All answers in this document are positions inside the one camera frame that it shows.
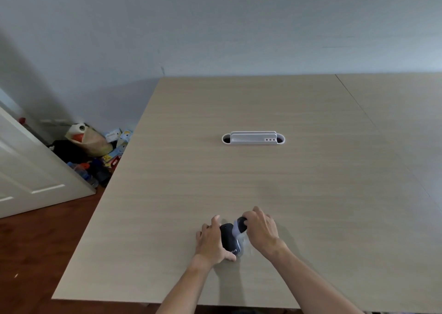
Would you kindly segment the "person's left hand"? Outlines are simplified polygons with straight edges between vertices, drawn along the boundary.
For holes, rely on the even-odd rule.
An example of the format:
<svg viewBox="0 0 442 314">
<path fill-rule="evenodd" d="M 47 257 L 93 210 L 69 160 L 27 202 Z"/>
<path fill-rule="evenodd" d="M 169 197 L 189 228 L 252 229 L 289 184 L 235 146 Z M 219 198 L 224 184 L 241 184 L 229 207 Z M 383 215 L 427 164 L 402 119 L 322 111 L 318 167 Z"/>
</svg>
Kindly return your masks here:
<svg viewBox="0 0 442 314">
<path fill-rule="evenodd" d="M 196 249 L 194 257 L 204 268 L 210 270 L 213 266 L 226 260 L 224 259 L 224 248 L 221 243 L 221 232 L 219 215 L 211 219 L 211 230 L 209 235 L 202 236 L 202 228 L 196 233 Z"/>
</svg>

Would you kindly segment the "person's right hand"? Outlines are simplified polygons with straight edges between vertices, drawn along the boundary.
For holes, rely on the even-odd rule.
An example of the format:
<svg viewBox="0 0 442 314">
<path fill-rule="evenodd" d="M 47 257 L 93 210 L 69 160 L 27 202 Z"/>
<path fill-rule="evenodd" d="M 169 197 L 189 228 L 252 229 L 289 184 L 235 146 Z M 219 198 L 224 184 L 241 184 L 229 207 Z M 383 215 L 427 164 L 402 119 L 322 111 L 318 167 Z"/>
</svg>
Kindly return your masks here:
<svg viewBox="0 0 442 314">
<path fill-rule="evenodd" d="M 281 252 L 289 251 L 285 242 L 279 238 L 275 221 L 260 207 L 255 206 L 242 216 L 245 218 L 249 241 L 266 259 L 273 261 Z"/>
</svg>

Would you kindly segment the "black sock with white print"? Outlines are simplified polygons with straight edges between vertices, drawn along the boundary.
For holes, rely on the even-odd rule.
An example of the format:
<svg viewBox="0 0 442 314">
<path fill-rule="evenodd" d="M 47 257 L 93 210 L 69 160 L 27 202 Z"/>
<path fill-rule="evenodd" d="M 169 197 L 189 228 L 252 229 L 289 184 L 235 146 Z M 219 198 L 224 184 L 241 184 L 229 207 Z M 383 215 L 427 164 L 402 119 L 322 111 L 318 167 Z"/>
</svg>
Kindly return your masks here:
<svg viewBox="0 0 442 314">
<path fill-rule="evenodd" d="M 232 229 L 233 223 L 225 223 L 220 226 L 222 247 L 229 252 L 234 249 Z"/>
</svg>

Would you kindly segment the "person's left forearm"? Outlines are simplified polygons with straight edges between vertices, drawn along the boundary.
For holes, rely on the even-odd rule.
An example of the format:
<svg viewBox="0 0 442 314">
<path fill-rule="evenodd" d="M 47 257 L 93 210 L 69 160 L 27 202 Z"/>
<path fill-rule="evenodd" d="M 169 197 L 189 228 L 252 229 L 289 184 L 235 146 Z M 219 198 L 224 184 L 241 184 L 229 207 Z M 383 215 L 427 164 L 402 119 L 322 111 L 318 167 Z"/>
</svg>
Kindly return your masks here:
<svg viewBox="0 0 442 314">
<path fill-rule="evenodd" d="M 195 314 L 207 276 L 213 266 L 219 262 L 219 260 L 210 260 L 202 254 L 194 255 L 156 314 Z"/>
</svg>

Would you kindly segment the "person's right forearm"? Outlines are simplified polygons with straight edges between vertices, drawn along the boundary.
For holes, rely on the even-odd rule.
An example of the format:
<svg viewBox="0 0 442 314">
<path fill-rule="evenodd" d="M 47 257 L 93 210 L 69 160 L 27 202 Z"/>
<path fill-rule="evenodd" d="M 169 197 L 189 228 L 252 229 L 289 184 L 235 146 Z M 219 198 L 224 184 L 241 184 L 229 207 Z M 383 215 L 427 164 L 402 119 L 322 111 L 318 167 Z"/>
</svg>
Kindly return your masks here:
<svg viewBox="0 0 442 314">
<path fill-rule="evenodd" d="M 364 314 L 318 273 L 297 258 L 282 241 L 267 255 L 303 314 Z"/>
</svg>

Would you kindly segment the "black pouch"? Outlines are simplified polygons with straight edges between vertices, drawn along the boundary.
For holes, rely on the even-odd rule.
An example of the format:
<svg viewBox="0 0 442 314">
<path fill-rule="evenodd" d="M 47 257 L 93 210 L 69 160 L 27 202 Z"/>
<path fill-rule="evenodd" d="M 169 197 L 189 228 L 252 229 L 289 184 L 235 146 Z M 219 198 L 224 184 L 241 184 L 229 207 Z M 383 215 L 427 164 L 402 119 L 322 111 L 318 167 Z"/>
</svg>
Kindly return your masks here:
<svg viewBox="0 0 442 314">
<path fill-rule="evenodd" d="M 112 173 L 106 167 L 91 167 L 91 174 L 103 188 L 108 186 Z"/>
</svg>

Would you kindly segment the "yellow box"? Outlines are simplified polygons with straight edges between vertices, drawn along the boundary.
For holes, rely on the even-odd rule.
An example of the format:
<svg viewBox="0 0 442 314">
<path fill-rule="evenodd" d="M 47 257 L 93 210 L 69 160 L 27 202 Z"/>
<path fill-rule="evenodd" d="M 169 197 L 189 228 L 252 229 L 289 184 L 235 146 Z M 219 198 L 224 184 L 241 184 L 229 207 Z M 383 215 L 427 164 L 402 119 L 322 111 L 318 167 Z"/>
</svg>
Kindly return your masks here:
<svg viewBox="0 0 442 314">
<path fill-rule="evenodd" d="M 100 158 L 102 165 L 109 169 L 115 169 L 118 165 L 120 159 L 122 157 L 122 153 L 109 153 Z"/>
</svg>

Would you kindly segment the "light blue carton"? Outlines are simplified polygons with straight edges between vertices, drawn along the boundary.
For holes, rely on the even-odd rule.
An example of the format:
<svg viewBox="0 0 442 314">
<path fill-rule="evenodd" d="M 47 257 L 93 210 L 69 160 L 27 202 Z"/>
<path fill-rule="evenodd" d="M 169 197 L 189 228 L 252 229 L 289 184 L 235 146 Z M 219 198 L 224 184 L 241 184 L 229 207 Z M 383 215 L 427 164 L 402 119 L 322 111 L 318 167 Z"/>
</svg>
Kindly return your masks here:
<svg viewBox="0 0 442 314">
<path fill-rule="evenodd" d="M 122 145 L 128 144 L 130 142 L 130 139 L 131 139 L 132 135 L 133 135 L 133 131 L 131 131 L 131 130 L 124 130 L 120 134 L 120 136 L 119 136 L 119 139 L 118 139 L 117 144 L 116 144 L 116 148 L 120 148 L 120 147 L 122 147 Z"/>
</svg>

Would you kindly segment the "blue plastic bottle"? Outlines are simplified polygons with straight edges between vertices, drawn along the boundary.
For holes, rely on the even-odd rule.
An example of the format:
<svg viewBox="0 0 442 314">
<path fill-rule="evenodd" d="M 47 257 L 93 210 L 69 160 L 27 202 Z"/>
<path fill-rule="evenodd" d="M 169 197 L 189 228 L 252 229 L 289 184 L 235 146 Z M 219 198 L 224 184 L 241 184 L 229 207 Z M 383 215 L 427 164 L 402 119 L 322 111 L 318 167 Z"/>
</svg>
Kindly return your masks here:
<svg viewBox="0 0 442 314">
<path fill-rule="evenodd" d="M 98 180 L 93 177 L 89 172 L 89 164 L 83 163 L 83 164 L 76 164 L 72 162 L 67 162 L 67 165 L 74 170 L 81 178 L 83 178 L 89 185 L 96 189 L 98 187 Z"/>
</svg>

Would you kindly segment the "beige paper bag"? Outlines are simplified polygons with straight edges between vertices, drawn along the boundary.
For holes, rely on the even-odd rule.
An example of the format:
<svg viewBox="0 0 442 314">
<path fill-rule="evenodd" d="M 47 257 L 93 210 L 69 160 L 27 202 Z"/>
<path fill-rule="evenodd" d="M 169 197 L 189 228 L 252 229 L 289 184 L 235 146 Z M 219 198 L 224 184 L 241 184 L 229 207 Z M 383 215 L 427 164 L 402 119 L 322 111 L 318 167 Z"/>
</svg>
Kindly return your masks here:
<svg viewBox="0 0 442 314">
<path fill-rule="evenodd" d="M 65 138 L 79 146 L 91 157 L 101 157 L 113 150 L 112 144 L 108 143 L 104 136 L 90 126 L 84 134 L 70 135 L 67 131 Z"/>
</svg>

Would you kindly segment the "black bag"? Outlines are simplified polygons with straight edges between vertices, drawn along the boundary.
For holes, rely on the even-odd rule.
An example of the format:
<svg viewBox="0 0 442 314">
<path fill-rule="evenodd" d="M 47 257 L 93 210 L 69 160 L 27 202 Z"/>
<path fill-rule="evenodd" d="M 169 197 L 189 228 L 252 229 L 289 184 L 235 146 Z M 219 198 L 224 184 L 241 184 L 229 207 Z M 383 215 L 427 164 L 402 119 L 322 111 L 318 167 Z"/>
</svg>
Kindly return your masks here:
<svg viewBox="0 0 442 314">
<path fill-rule="evenodd" d="M 83 164 L 92 160 L 83 149 L 67 139 L 55 140 L 49 149 L 64 163 Z"/>
</svg>

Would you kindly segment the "white panelled door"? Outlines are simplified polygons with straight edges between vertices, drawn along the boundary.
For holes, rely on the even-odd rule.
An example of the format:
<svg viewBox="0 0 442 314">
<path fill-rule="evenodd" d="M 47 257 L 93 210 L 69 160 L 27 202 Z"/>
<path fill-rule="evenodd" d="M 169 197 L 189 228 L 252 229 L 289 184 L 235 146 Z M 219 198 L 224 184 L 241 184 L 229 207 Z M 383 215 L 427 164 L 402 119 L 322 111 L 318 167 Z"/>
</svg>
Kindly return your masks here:
<svg viewBox="0 0 442 314">
<path fill-rule="evenodd" d="M 96 194 L 96 189 L 0 107 L 0 218 Z"/>
</svg>

